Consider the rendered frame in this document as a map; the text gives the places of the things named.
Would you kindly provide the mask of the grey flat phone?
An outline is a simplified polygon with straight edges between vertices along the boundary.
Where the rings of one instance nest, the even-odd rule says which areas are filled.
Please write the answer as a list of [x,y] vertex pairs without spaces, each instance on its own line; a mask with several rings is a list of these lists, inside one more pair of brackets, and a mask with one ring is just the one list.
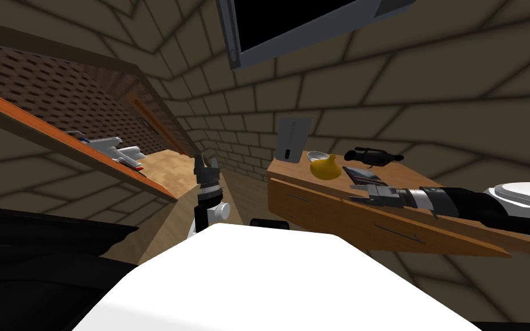
[[274,154],[275,160],[299,163],[311,125],[312,118],[308,117],[280,118]]

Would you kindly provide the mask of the grey framed black television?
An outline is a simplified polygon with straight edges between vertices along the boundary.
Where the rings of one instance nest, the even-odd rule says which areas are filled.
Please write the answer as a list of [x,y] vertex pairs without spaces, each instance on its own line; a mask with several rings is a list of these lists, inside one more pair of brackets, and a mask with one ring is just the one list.
[[231,70],[404,13],[417,0],[215,0]]

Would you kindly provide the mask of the wooden desk with drawers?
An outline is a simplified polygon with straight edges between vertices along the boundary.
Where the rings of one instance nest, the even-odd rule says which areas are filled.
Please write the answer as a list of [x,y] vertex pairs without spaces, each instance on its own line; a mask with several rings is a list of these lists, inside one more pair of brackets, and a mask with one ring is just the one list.
[[342,173],[319,180],[310,172],[307,151],[298,163],[273,160],[267,169],[270,212],[311,231],[339,236],[362,251],[509,257],[530,254],[530,237],[483,224],[405,207],[375,207],[351,202],[366,196],[351,188]]

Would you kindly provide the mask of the black sofa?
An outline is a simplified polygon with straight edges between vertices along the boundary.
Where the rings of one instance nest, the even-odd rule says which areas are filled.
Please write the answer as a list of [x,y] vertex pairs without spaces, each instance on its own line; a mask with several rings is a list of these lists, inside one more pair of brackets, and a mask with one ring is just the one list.
[[135,231],[0,209],[0,331],[72,331],[135,268],[105,258]]

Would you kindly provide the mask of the dark flat book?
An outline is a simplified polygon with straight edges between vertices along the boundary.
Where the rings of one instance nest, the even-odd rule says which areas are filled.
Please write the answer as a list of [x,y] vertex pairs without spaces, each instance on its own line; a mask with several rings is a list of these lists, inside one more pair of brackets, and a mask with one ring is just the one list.
[[386,186],[386,183],[382,179],[380,179],[379,176],[367,169],[345,166],[343,166],[342,169],[345,171],[347,176],[352,180],[353,184],[355,185],[373,184],[377,186]]

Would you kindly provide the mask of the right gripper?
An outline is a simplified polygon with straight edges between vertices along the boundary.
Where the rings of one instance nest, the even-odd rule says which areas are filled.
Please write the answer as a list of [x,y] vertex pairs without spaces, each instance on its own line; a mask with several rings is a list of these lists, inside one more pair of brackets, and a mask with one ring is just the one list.
[[355,184],[350,186],[354,190],[362,190],[368,192],[368,197],[349,196],[350,202],[359,204],[367,204],[374,206],[387,206],[403,208],[405,207],[405,199],[398,189],[390,186],[377,186],[372,184]]

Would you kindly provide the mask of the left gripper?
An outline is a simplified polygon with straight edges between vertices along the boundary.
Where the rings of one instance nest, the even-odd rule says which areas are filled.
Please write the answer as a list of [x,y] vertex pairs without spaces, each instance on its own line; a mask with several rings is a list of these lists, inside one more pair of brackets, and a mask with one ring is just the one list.
[[210,161],[210,167],[206,167],[202,154],[195,154],[194,175],[201,187],[218,186],[220,180],[220,169],[216,158]]

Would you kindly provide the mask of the yellow round vase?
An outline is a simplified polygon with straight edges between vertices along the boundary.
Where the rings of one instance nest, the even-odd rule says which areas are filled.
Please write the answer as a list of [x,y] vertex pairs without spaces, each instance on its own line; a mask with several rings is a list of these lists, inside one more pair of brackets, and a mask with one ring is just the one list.
[[341,168],[336,163],[336,155],[311,162],[310,172],[319,180],[335,180],[341,175]]

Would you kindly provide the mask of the orange wooden shelf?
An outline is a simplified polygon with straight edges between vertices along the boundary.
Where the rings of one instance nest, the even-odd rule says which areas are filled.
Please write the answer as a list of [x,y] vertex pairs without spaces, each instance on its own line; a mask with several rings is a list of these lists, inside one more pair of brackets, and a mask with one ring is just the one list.
[[134,170],[110,160],[95,149],[79,142],[58,128],[32,116],[16,105],[0,97],[0,129],[15,134],[39,146],[110,175],[161,199],[176,203],[174,197],[163,186],[147,179]]

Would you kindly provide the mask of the black camcorder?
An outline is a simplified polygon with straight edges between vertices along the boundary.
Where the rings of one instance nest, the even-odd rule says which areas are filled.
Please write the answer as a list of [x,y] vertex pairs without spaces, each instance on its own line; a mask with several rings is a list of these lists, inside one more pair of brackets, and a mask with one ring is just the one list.
[[345,161],[359,161],[367,164],[368,168],[384,167],[391,162],[404,160],[403,155],[390,154],[382,149],[355,147],[344,155]]

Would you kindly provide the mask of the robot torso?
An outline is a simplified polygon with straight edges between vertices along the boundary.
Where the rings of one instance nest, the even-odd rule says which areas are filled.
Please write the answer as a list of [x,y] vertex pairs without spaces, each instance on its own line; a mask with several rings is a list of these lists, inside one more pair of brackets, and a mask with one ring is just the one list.
[[73,331],[480,331],[340,237],[213,224],[121,279]]

